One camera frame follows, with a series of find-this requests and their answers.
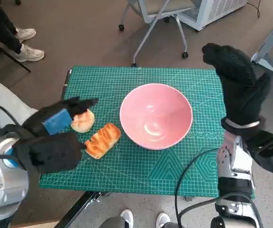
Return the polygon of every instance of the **white cabinet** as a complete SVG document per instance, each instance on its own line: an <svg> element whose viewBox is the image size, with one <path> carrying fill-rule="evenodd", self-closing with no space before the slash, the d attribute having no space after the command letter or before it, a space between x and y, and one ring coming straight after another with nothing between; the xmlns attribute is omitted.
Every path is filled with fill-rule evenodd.
<svg viewBox="0 0 273 228"><path fill-rule="evenodd" d="M247 0L192 0L194 9L179 14L179 19L201 31L206 25L246 5Z"/></svg>

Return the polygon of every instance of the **black pants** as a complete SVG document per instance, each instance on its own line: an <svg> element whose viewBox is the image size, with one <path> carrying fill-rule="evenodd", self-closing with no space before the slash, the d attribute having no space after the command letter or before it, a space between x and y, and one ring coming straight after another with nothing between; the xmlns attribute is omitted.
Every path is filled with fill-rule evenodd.
<svg viewBox="0 0 273 228"><path fill-rule="evenodd" d="M0 42L5 44L9 49L20 53L21 44L15 37L17 33L15 26L9 20L7 14L0 6Z"/></svg>

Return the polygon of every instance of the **white sneaker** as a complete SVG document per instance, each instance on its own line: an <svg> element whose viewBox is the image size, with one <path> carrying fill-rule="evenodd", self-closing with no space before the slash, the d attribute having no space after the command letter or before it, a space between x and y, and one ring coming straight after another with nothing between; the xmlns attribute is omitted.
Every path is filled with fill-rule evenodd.
<svg viewBox="0 0 273 228"><path fill-rule="evenodd" d="M21 53L16 55L17 61L20 63L26 61L39 61L45 56L45 52L42 50L37 50L29 47L28 45L22 44L21 46Z"/></svg>
<svg viewBox="0 0 273 228"><path fill-rule="evenodd" d="M162 228L168 222L171 222L169 215L166 213L160 213L157 216L155 228Z"/></svg>
<svg viewBox="0 0 273 228"><path fill-rule="evenodd" d="M133 224L134 224L133 214L129 209L124 210L121 213L121 217L123 217L126 220L126 222L129 223L129 228L133 228Z"/></svg>
<svg viewBox="0 0 273 228"><path fill-rule="evenodd" d="M16 28L16 38L19 39L19 42L21 43L24 40L31 39L36 35L36 31L33 28Z"/></svg>

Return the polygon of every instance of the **pastry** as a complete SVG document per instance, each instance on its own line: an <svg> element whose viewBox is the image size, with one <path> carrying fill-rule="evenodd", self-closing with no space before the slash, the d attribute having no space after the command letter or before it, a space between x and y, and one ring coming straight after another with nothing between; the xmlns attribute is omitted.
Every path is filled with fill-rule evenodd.
<svg viewBox="0 0 273 228"><path fill-rule="evenodd" d="M114 124L107 123L85 142L86 152L93 158L100 159L116 144L120 136L121 130Z"/></svg>
<svg viewBox="0 0 273 228"><path fill-rule="evenodd" d="M94 114L90 109L87 109L86 112L74 116L71 127L76 132L85 133L91 129L94 121Z"/></svg>

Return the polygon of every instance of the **blue tag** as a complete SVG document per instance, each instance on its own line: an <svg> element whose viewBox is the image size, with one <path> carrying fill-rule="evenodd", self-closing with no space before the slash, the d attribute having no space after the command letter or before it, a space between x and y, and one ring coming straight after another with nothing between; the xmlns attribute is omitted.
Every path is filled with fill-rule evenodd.
<svg viewBox="0 0 273 228"><path fill-rule="evenodd" d="M13 153L13 148L10 148L8 151L5 152L6 155L11 155ZM12 159L7 159L11 165L9 165L10 168L17 168L18 164L12 160Z"/></svg>
<svg viewBox="0 0 273 228"><path fill-rule="evenodd" d="M69 112L66 109L62 109L60 112L48 118L42 124L46 128L50 135L57 134L61 130L65 129L72 122Z"/></svg>

